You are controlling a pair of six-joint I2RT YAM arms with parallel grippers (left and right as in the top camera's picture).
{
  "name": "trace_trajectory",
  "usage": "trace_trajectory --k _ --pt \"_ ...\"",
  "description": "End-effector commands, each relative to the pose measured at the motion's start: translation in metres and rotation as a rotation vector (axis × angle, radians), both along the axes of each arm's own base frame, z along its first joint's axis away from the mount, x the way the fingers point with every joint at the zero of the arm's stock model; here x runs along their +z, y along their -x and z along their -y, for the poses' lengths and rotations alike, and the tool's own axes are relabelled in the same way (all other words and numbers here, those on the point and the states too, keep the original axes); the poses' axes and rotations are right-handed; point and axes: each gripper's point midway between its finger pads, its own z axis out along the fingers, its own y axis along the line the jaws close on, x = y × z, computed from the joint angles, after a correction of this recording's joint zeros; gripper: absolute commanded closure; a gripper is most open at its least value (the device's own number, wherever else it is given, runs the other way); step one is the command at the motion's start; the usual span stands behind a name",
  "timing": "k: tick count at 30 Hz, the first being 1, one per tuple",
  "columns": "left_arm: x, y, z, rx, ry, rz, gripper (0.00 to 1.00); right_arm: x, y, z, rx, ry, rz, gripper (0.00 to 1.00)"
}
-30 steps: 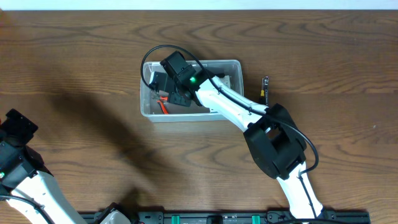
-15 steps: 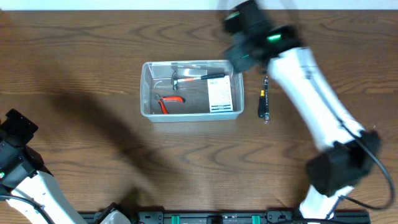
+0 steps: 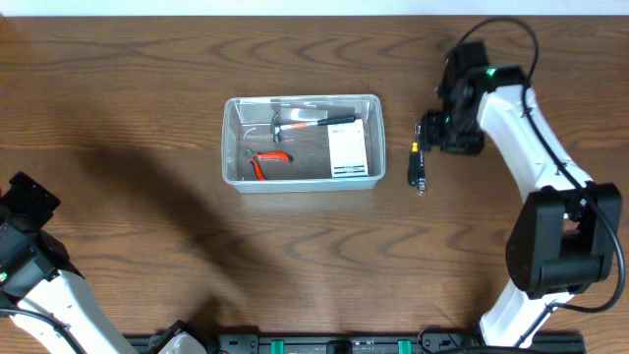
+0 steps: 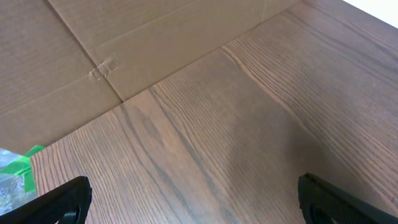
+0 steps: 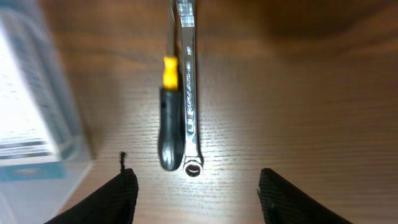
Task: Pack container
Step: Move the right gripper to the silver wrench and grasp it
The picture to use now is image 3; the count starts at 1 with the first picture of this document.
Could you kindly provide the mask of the small hammer black handle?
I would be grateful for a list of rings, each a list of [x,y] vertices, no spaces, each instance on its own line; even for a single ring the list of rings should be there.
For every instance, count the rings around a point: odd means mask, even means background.
[[[286,123],[283,124],[279,121],[279,113],[275,112],[270,121],[269,131],[272,136],[272,140],[275,143],[279,143],[281,141],[281,132],[283,130],[300,130],[314,126],[330,126],[330,125],[339,125],[339,124],[347,124],[354,123],[356,121],[356,117],[354,115],[348,116],[340,116],[340,117],[332,117],[325,118],[315,121],[304,121],[298,123]]]

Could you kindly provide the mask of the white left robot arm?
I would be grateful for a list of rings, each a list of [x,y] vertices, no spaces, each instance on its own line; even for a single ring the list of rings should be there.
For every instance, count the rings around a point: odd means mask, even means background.
[[[19,172],[1,195],[1,315],[51,353],[134,353],[62,242],[43,230],[60,200]]]

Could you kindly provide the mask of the red handled pliers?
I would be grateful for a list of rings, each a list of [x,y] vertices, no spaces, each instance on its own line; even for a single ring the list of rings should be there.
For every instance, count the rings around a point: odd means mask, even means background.
[[[255,175],[259,181],[266,180],[263,170],[260,165],[262,161],[280,161],[280,162],[287,162],[287,163],[290,163],[293,161],[293,157],[284,151],[260,152],[260,151],[252,150],[248,147],[246,147],[243,150],[242,156],[245,157],[249,161],[249,163],[252,165]]]

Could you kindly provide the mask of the clear plastic container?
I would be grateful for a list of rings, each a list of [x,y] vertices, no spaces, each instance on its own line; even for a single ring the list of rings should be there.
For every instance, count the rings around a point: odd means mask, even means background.
[[[275,112],[283,124],[354,115],[362,119],[369,175],[333,178],[328,126],[283,130],[275,143],[269,131]],[[284,151],[290,163],[262,161],[265,181],[259,181],[245,148]],[[386,170],[385,133],[381,102],[374,94],[234,97],[224,107],[221,142],[223,180],[241,193],[368,190]]]

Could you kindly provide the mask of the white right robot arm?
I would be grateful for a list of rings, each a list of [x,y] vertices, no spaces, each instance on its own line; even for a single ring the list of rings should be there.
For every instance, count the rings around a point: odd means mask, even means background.
[[[525,349],[557,309],[622,266],[617,237],[622,197],[598,184],[562,147],[546,123],[522,69],[492,66],[482,42],[446,56],[436,89],[441,109],[416,130],[409,180],[424,187],[423,157],[432,148],[477,155],[491,139],[523,201],[505,248],[509,281],[479,320],[487,347]]]

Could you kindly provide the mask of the white blue tool box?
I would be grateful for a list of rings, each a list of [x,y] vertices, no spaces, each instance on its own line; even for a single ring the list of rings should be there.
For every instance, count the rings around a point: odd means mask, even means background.
[[[333,178],[368,176],[363,120],[331,125],[327,130],[331,176]]]

